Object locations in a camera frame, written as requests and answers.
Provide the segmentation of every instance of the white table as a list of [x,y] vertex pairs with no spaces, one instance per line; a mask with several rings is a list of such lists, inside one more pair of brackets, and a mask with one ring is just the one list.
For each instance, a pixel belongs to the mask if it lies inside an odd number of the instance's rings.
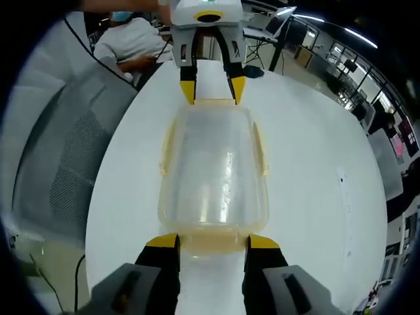
[[[231,98],[220,62],[198,66],[197,98]],[[159,163],[166,130],[183,105],[179,71],[166,62],[119,124],[91,200],[89,288],[166,232],[158,221]],[[383,184],[364,131],[328,97],[272,72],[247,80],[240,106],[259,124],[269,165],[270,220],[259,234],[326,286],[336,306],[352,310],[380,276],[387,233]],[[245,313],[243,256],[183,253],[177,314]]]

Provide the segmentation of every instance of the transparent plastic container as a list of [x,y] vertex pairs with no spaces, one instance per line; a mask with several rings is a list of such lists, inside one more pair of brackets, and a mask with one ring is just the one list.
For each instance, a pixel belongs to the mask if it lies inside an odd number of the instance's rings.
[[180,109],[164,146],[159,219],[190,251],[241,250],[268,220],[264,152],[249,110]]

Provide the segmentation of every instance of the black cable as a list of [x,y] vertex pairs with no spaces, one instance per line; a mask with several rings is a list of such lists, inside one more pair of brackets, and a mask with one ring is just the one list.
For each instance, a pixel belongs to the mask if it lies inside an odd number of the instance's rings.
[[[263,45],[265,45],[265,43],[263,43],[261,40],[258,40],[257,41],[257,44],[256,45],[251,45],[251,46],[248,46],[248,49],[251,51],[248,55],[247,55],[247,58],[245,59],[246,61],[245,61],[245,63],[247,64],[247,63],[249,63],[249,62],[251,62],[251,61],[254,61],[254,60],[256,60],[256,59],[258,59],[259,60],[259,62],[260,62],[260,64],[261,64],[261,66],[262,66],[262,68],[264,69],[264,64],[263,64],[263,62],[262,62],[262,60],[261,60],[261,57],[260,57],[260,54],[259,54],[259,48],[261,47],[261,46],[263,46]],[[250,57],[250,56],[252,56],[252,55],[255,55],[251,60],[248,60],[248,58]]]
[[79,308],[79,281],[78,281],[78,275],[79,275],[79,268],[80,268],[80,264],[83,261],[83,259],[85,259],[85,256],[83,255],[82,257],[80,257],[79,262],[77,263],[76,266],[76,271],[74,274],[74,312],[77,312],[77,309]]
[[282,55],[282,76],[284,76],[284,56],[283,56],[283,51],[282,51],[281,55]]
[[102,61],[100,61],[97,57],[95,57],[95,55],[85,46],[85,44],[82,42],[81,38],[78,36],[78,34],[75,32],[75,30],[72,28],[72,26],[70,25],[70,23],[67,21],[67,18],[64,18],[64,23],[66,23],[67,28],[71,31],[71,33],[74,35],[74,37],[77,39],[77,41],[79,42],[79,44],[83,47],[83,49],[85,49],[85,51],[96,61],[98,62],[102,67],[104,67],[105,69],[107,69],[109,72],[111,72],[112,74],[114,74],[118,79],[126,82],[126,84],[129,84],[132,88],[136,88],[132,83],[128,82],[126,79],[124,79],[123,77],[121,77],[118,73],[116,73],[115,71],[113,71],[113,69],[111,69],[110,67],[108,67],[107,65],[105,65]]
[[165,50],[166,46],[168,45],[169,41],[171,40],[171,38],[168,38],[168,40],[165,43],[165,46],[163,46],[162,50],[159,52],[156,61],[158,61],[159,57],[161,56],[161,54],[163,54],[163,51]]
[[46,276],[44,275],[44,273],[41,271],[41,268],[39,267],[39,265],[37,264],[37,262],[35,261],[35,259],[33,259],[32,254],[29,254],[29,256],[31,257],[31,260],[32,260],[33,264],[35,265],[35,268],[36,268],[36,270],[37,270],[38,274],[39,274],[42,278],[44,278],[45,282],[49,285],[49,287],[50,287],[50,288],[52,289],[52,291],[54,292],[55,297],[57,298],[57,302],[58,302],[58,305],[59,305],[59,307],[60,307],[61,312],[64,312],[64,311],[63,311],[63,306],[61,305],[60,299],[58,298],[57,291],[55,291],[55,288],[53,287],[53,285],[50,283],[50,281],[48,281],[47,277],[46,277]]

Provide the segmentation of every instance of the person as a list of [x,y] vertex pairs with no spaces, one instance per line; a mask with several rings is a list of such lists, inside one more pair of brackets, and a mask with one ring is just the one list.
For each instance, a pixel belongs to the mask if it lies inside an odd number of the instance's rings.
[[395,126],[395,117],[391,113],[386,112],[377,112],[371,127],[369,128],[369,134],[372,135],[379,129],[384,129],[388,138],[392,138],[396,135]]
[[404,191],[399,196],[387,201],[388,223],[398,218],[420,195],[420,157],[415,159],[402,177]]
[[169,0],[74,0],[79,1],[79,9],[85,12],[110,12],[110,11],[142,11],[159,12],[161,21],[171,25],[171,9]]
[[124,73],[133,75],[136,84],[140,74],[156,62],[172,59],[172,45],[165,42],[157,29],[143,18],[133,18],[133,12],[117,11],[110,15],[110,27],[94,48],[100,60],[110,57]]

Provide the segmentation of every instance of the chair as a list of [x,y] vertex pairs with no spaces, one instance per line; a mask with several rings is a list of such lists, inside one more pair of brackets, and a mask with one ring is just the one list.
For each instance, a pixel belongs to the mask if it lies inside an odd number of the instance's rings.
[[[112,61],[101,61],[119,71]],[[11,212],[19,229],[84,247],[102,158],[136,94],[93,63],[50,99],[31,130],[16,172]]]
[[386,200],[402,194],[402,178],[394,149],[383,129],[379,129],[367,138],[375,154],[385,189]]

